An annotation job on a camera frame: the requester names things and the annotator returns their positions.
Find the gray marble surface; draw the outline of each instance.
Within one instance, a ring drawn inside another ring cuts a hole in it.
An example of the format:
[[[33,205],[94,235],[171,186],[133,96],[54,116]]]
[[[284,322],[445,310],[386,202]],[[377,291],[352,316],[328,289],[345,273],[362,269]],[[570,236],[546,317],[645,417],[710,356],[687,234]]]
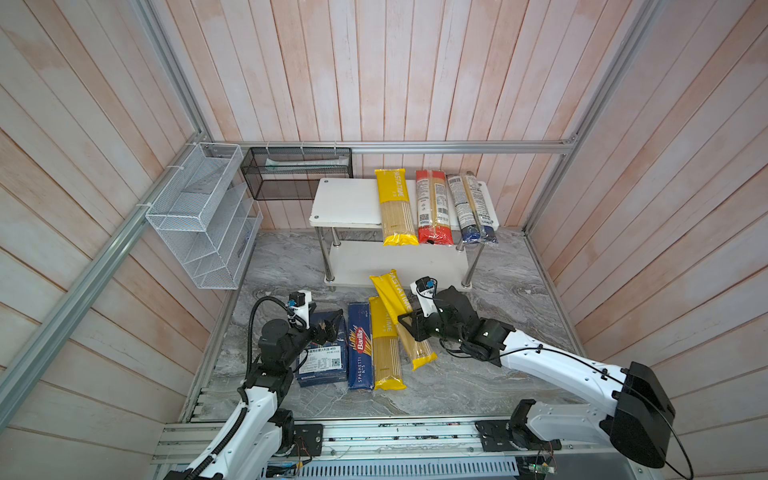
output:
[[[380,232],[346,231],[341,237],[378,240]],[[468,293],[472,305],[481,316],[512,323],[547,343],[574,351],[522,236],[501,229],[498,239],[499,245],[486,247],[478,263],[474,289]],[[468,247],[470,258],[474,249]],[[248,316],[256,299],[263,295],[287,298],[289,292],[299,289],[312,291],[319,312],[339,308],[346,312],[349,303],[376,295],[373,288],[331,291],[323,284],[323,259],[313,230],[260,232],[213,374],[200,397],[197,420],[224,420],[237,404],[235,389],[245,374]],[[273,318],[284,318],[283,311],[272,303],[263,304],[256,317],[254,345],[261,326]],[[526,398],[578,402],[544,380],[473,359],[453,358],[436,339],[429,341],[438,359],[415,372],[410,371],[408,357],[400,348],[406,390],[348,391],[345,382],[301,388],[294,381],[282,407],[292,409],[299,419],[319,419],[509,415]]]

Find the blue box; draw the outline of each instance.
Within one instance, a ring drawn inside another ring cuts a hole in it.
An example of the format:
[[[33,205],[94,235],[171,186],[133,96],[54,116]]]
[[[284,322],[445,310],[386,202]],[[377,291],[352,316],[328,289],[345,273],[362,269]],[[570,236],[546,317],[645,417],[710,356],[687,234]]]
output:
[[[310,315],[310,325],[317,325],[335,314],[336,311],[315,312]],[[307,354],[299,355],[299,359],[296,361],[297,367],[304,360],[305,355],[306,361],[296,374],[299,386],[322,385],[346,380],[347,348],[344,315],[339,322],[339,333],[336,336],[336,341],[328,342],[325,345],[310,343]]]
[[[373,390],[373,342],[368,302],[349,305],[349,388]]]

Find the black mesh basket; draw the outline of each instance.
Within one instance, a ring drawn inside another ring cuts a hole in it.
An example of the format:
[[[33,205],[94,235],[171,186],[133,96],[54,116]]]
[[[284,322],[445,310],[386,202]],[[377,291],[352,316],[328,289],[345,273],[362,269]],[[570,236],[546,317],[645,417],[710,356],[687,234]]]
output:
[[[255,200],[312,200],[321,178],[353,178],[352,151],[251,147],[240,169]]]

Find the wall-mounted organizer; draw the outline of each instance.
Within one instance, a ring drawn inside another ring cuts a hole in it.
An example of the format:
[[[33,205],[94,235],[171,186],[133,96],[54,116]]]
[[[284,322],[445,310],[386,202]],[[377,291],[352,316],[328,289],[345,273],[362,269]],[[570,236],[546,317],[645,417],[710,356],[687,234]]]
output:
[[[352,150],[252,147],[241,170],[256,200],[312,200],[320,178],[353,178]]]
[[[239,145],[198,144],[147,212],[198,288],[236,289],[261,225],[247,185],[228,188],[242,161]]]

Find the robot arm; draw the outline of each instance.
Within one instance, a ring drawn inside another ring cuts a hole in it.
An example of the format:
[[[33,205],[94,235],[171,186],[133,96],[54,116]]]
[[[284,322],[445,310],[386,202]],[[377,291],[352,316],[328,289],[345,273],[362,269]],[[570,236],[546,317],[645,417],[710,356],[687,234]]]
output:
[[[588,402],[522,401],[508,423],[514,447],[535,450],[556,439],[582,440],[613,445],[641,465],[664,466],[675,411],[650,368],[632,362],[623,369],[566,352],[508,323],[479,318],[466,296],[452,286],[436,292],[435,285],[429,277],[412,283],[421,309],[399,317],[416,341],[434,336],[457,342],[460,352],[475,359],[530,373]]]
[[[508,323],[480,318],[466,296],[452,286],[438,293],[433,282],[425,277],[411,285],[421,308],[398,318],[416,341],[434,336],[457,342],[459,351],[472,358],[530,373],[588,402],[551,406],[523,400],[501,426],[476,423],[484,447],[537,450],[549,442],[581,440],[613,445],[641,465],[664,466],[675,411],[648,367],[633,362],[622,369],[548,345]],[[261,356],[238,389],[243,400],[189,469],[170,472],[165,480],[256,478],[273,455],[293,447],[293,415],[279,408],[293,381],[290,367],[310,342],[336,338],[342,311],[310,326],[310,292],[291,293],[287,305],[270,299],[289,318],[273,319],[262,328]],[[263,300],[254,305],[252,317]]]
[[[290,294],[287,305],[263,297],[254,306],[252,318],[266,298],[279,303],[289,313],[288,320],[272,319],[262,327],[261,355],[247,366],[246,378],[237,390],[240,403],[189,468],[169,472],[165,480],[252,480],[261,475],[273,455],[287,454],[294,446],[293,414],[278,408],[293,381],[291,366],[311,342],[322,345],[336,339],[343,311],[310,326],[312,294],[301,290]]]

